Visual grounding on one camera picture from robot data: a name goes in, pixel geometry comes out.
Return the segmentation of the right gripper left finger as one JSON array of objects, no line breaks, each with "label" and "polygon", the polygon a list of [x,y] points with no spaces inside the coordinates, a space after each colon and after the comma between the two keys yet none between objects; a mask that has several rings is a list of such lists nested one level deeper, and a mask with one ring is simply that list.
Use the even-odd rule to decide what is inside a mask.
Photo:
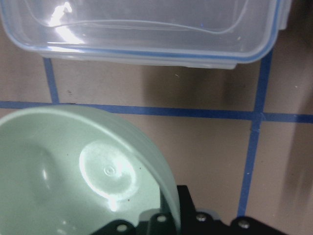
[{"label": "right gripper left finger", "polygon": [[159,211],[148,215],[147,219],[140,219],[137,225],[128,220],[117,219],[110,221],[92,235],[175,235],[176,225],[169,209],[160,208]]}]

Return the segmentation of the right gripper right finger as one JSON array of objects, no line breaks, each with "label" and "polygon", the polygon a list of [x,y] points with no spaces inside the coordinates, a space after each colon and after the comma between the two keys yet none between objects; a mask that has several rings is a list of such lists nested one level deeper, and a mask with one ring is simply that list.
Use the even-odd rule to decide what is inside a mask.
[{"label": "right gripper right finger", "polygon": [[283,235],[278,229],[252,217],[239,216],[229,225],[195,208],[189,189],[177,186],[180,204],[181,233],[183,235]]}]

